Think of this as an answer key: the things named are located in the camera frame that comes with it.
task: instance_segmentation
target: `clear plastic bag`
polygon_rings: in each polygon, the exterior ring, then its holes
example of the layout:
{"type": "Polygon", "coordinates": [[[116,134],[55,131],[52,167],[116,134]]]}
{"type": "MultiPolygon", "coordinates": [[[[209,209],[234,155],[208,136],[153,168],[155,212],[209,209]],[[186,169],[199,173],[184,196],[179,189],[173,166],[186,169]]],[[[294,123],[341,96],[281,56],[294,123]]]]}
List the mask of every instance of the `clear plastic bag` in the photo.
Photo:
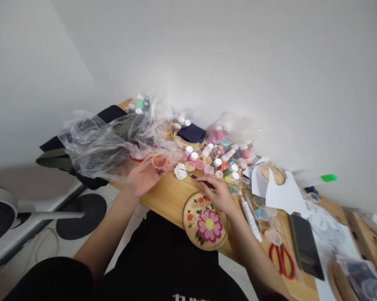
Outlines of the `clear plastic bag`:
{"type": "Polygon", "coordinates": [[[170,163],[178,162],[183,150],[165,136],[173,112],[161,99],[150,102],[141,114],[128,114],[109,124],[94,113],[73,112],[58,137],[76,171],[89,178],[121,183],[123,166],[130,158],[143,160],[152,153],[162,153],[170,163]]]}

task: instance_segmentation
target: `flower design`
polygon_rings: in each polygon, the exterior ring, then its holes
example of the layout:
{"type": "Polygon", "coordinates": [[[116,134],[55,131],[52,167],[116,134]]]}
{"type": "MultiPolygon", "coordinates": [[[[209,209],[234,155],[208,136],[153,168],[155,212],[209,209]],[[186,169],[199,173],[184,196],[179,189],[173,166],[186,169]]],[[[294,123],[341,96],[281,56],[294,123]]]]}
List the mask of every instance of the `flower design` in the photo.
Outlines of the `flower design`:
{"type": "Polygon", "coordinates": [[[205,210],[198,216],[198,235],[204,241],[216,242],[222,237],[222,223],[219,216],[212,210],[205,210]]]}

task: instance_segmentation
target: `wooden table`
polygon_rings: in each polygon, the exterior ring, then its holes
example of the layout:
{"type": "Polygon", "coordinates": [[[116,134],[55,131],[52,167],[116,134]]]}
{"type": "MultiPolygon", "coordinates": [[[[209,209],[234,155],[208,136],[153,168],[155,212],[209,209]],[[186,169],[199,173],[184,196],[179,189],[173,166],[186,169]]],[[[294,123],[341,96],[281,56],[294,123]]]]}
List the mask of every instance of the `wooden table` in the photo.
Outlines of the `wooden table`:
{"type": "MultiPolygon", "coordinates": [[[[126,108],[130,101],[130,99],[125,101],[124,103],[120,104],[119,107],[123,109],[126,108]]],[[[202,171],[194,171],[193,173],[199,176],[200,174],[202,174],[202,171]]],[[[118,183],[112,182],[111,184],[119,190],[122,189],[122,185],[118,183]]],[[[201,186],[191,177],[187,177],[183,181],[181,181],[175,177],[173,172],[170,172],[166,174],[166,176],[161,179],[149,192],[143,195],[140,199],[140,202],[144,206],[166,218],[168,221],[174,223],[176,226],[184,229],[183,209],[185,203],[190,195],[201,190],[201,186]]],[[[239,198],[237,196],[234,196],[234,200],[237,206],[241,208],[239,204],[239,198]]],[[[348,226],[346,217],[340,205],[323,197],[320,206],[327,210],[338,222],[348,226]]],[[[277,218],[279,219],[281,226],[285,228],[287,236],[290,240],[290,243],[288,244],[288,242],[286,241],[285,233],[282,229],[281,235],[283,242],[286,245],[293,246],[294,244],[290,230],[289,215],[283,210],[278,210],[277,218]]],[[[263,221],[260,222],[262,226],[262,232],[269,229],[269,227],[267,227],[267,225],[263,221]]],[[[261,234],[261,236],[263,239],[261,245],[268,254],[271,243],[264,238],[263,234],[261,234]]],[[[236,252],[234,249],[234,238],[232,237],[232,235],[229,235],[229,233],[228,239],[223,244],[223,246],[218,249],[218,251],[236,261],[237,263],[242,264],[241,258],[239,258],[238,256],[238,252],[236,252]]],[[[290,270],[288,260],[286,261],[286,263],[287,269],[290,270]]],[[[288,287],[290,294],[292,295],[292,297],[299,301],[319,300],[314,277],[304,272],[301,273],[303,275],[304,283],[299,282],[296,279],[288,280],[283,276],[283,281],[288,287]]]]}
{"type": "Polygon", "coordinates": [[[377,234],[363,221],[356,212],[349,214],[349,223],[357,235],[357,242],[361,254],[371,261],[377,270],[377,245],[374,243],[374,236],[377,234]]]}

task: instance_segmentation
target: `black fabric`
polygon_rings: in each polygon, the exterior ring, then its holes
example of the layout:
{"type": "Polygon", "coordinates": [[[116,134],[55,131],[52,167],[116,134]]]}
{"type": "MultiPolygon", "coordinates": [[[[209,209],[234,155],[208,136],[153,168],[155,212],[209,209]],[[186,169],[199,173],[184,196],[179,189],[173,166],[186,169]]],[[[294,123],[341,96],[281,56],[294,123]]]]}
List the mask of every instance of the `black fabric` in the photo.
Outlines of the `black fabric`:
{"type": "MultiPolygon", "coordinates": [[[[92,284],[87,266],[69,258],[37,264],[4,299],[247,300],[219,266],[218,252],[198,249],[184,230],[149,212],[116,266],[92,284]]],[[[268,300],[286,300],[273,295],[268,300]]]]}
{"type": "MultiPolygon", "coordinates": [[[[110,123],[111,121],[123,117],[127,115],[127,113],[119,108],[116,105],[111,105],[110,107],[106,108],[105,110],[99,112],[97,116],[101,118],[106,123],[110,123]]],[[[45,142],[43,145],[39,147],[43,152],[51,151],[58,148],[64,148],[63,143],[59,140],[59,138],[53,137],[49,141],[45,142]]],[[[68,155],[61,156],[60,158],[69,158],[68,155]]],[[[72,176],[76,176],[77,179],[86,187],[88,187],[91,190],[96,190],[101,186],[106,186],[108,184],[108,181],[101,179],[101,178],[88,178],[85,176],[82,176],[81,174],[77,173],[74,168],[70,168],[69,170],[63,170],[69,172],[72,176]]]]}

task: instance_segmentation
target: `red scissors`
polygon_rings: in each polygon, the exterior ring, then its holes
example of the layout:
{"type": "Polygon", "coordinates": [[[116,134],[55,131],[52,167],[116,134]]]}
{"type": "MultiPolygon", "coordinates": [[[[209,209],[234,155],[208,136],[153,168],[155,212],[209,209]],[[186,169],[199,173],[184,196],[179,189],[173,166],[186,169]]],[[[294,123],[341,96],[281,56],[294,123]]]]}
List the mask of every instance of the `red scissors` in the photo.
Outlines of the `red scissors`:
{"type": "Polygon", "coordinates": [[[296,277],[296,267],[294,265],[292,256],[290,255],[289,251],[283,243],[279,247],[274,244],[271,244],[271,247],[269,248],[269,258],[272,260],[273,264],[275,264],[273,262],[273,251],[275,249],[278,255],[279,274],[285,275],[285,277],[289,280],[293,280],[296,277]],[[290,261],[290,268],[292,270],[292,273],[290,275],[288,275],[285,267],[285,253],[288,255],[290,261]]]}

